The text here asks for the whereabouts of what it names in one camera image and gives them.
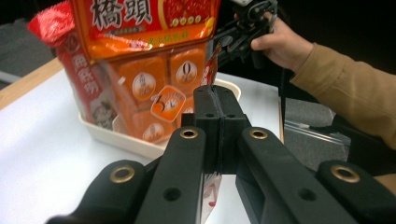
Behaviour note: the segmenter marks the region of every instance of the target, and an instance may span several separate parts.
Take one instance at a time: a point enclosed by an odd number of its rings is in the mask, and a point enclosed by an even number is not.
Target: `table surface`
[[[241,89],[239,103],[253,126],[283,138],[276,87],[225,74],[218,78]],[[0,91],[0,120],[0,223],[45,223],[70,214],[111,162],[150,162],[91,138],[57,60]],[[234,178],[223,177],[206,223],[248,223]]]

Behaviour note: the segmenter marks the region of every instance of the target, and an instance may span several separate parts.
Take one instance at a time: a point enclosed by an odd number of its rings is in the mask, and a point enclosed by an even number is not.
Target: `gray floor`
[[[53,59],[50,48],[32,35],[26,25],[27,21],[21,19],[0,26],[0,72],[23,77]],[[6,85],[0,82],[0,90]],[[323,105],[286,101],[285,145],[313,170],[322,161],[346,159],[347,147],[309,130],[309,125],[330,125],[332,116],[332,111]]]

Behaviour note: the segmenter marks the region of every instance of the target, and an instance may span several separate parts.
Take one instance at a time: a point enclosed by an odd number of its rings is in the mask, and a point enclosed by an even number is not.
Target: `brown jacket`
[[[290,82],[396,149],[396,76],[315,44]]]

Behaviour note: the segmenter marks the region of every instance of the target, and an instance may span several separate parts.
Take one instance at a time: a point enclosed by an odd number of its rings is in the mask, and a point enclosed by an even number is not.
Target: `white tray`
[[[232,82],[228,82],[221,79],[216,79],[215,85],[222,86],[228,88],[233,92],[235,98],[239,100],[241,96],[241,90],[238,86],[233,84]],[[134,138],[132,136],[126,135],[124,133],[118,133],[114,131],[110,131],[107,129],[100,128],[95,126],[87,121],[85,121],[81,115],[78,116],[79,120],[84,126],[87,128],[88,132],[92,136],[93,139],[110,144],[115,147],[119,147],[138,155],[144,156],[149,159],[157,159],[160,157],[165,151],[167,141],[161,144],[152,144],[138,138]]]

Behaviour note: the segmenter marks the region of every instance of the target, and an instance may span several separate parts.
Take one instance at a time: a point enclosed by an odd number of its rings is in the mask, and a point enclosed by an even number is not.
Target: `human hand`
[[[272,14],[264,16],[271,20]],[[314,45],[297,35],[280,18],[277,18],[271,34],[262,35],[251,42],[251,48],[262,50],[271,61],[297,73],[308,58]]]

